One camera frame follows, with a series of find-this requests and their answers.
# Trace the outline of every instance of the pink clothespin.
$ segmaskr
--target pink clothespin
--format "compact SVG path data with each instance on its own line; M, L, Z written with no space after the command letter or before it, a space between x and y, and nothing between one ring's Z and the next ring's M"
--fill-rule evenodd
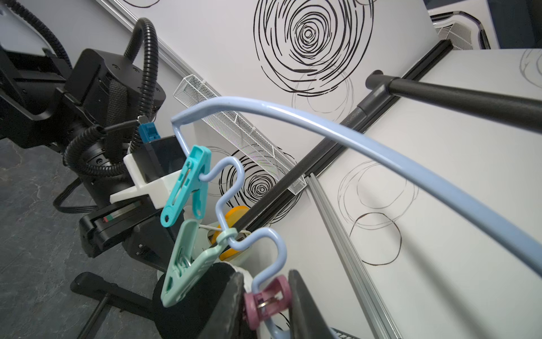
M247 312L247 323L255 330L260 322L271 318L272 315L286 310L292 301L292 291L285 276L278 276L260 293L244 294L244 305Z

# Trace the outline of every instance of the hanger hook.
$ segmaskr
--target hanger hook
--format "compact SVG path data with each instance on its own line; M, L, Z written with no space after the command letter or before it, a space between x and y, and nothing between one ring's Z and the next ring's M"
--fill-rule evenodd
M253 113L285 121L321 134L378 161L458 212L542 277L542 244L529 234L413 160L355 130L325 118L260 100L217 97L187 108L171 118L173 130L181 146L186 144L180 132L182 125L222 111Z
M237 192L241 190L244 185L243 164L236 157L226 157L217 162L209 173L202 173L199 175L199 180L203 182L209 182L213 180L218 175L218 173L228 165L232 165L237 170L237 179L235 180L235 183L230 187L230 189L227 190L226 193L224 193L224 195L220 197L220 199L218 199L215 205L216 217L218 219L218 222L220 223L220 227L223 230L229 228L223 212L224 206L231 198L233 198L237 194Z
M265 270L261 271L252 281L251 291L252 293L260 292L260 285L277 274L286 263L288 252L286 250L286 244L282 237L274 230L270 228L259 228L252 232L251 235L246 237L242 241L237 241L234 238L228 238L228 245L236 251L244 251L249 248L253 243L262 238L270 238L276 245L277 257L274 263L268 266Z

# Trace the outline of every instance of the gray floor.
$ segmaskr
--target gray floor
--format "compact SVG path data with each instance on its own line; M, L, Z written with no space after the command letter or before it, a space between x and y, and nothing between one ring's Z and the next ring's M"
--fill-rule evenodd
M81 272L150 297L156 271L119 245L95 259L81 249L78 220L53 199L76 177L60 155L0 140L0 338L76 338L97 301L72 293ZM92 204L79 187L66 205ZM160 338L154 323L107 308L94 338Z

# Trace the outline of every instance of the metal grille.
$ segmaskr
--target metal grille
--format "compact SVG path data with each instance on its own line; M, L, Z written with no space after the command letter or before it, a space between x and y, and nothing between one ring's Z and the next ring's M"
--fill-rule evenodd
M173 95L181 104L191 107L217 95L195 75L181 81ZM239 112L224 111L202 119L233 146L246 154L277 181L281 180L295 164L273 145L258 129ZM297 194L307 186L304 178L297 179L288 189Z
M470 40L470 29L459 22L444 27L436 27L435 30L440 40L450 39L456 50L474 49Z
M340 339L359 339L358 337L354 337L348 333L344 333L342 331L339 331L336 328L332 328L332 330L337 334L337 337Z

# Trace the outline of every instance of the blue plastic part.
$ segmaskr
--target blue plastic part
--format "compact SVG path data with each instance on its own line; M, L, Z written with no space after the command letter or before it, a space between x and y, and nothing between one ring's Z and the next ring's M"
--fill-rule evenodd
M141 141L143 141L144 143L160 139L160 134L158 134L154 123L141 124L138 126L138 130Z
M194 219L185 220L180 227L160 294L164 307L171 307L181 301L226 248L227 239L237 236L236 229L227 229L216 239L217 246L203 251L190 263L198 227L199 221Z
M241 190L244 185L243 164L236 157L226 157L221 159L208 174L199 175L199 179L201 181L209 182L213 180L218 175L218 173L221 172L227 165L232 165L235 167L235 169L237 170L237 179L235 180L235 183L230 187L230 189L227 190L226 193L224 193L220 197L220 199L218 199L215 205L215 213L218 222L220 223L220 225L225 225L226 229L229 228L229 226L224 216L224 206L231 198L233 198L237 194L237 192Z
M269 331L269 334L271 334L271 338L273 339L290 339L291 334L290 330L281 330L279 329L275 323L273 322L273 319L269 318L263 321L267 327L267 330Z
M175 136L185 152L188 145L180 132L180 126L221 111L247 112L285 121L321 134L378 161L458 212L542 277L542 245L527 233L415 161L361 133L307 112L247 98L209 99L171 118Z
M252 280L251 292L260 293L260 285L265 282L267 279L271 278L277 274L286 263L286 258L288 257L288 251L286 249L286 244L280 235L271 228L259 228L252 232L251 235L246 237L242 241L237 241L234 238L228 238L228 245L236 251L244 251L249 248L253 243L257 242L262 238L270 238L276 245L277 257L274 263L272 263L265 270L261 271L254 280Z
M173 225L183 210L190 194L192 211L197 219L203 219L207 207L207 190L209 184L199 179L200 174L206 174L211 167L211 151L207 147L196 146L186 157L179 179L160 214L160 222L164 227Z

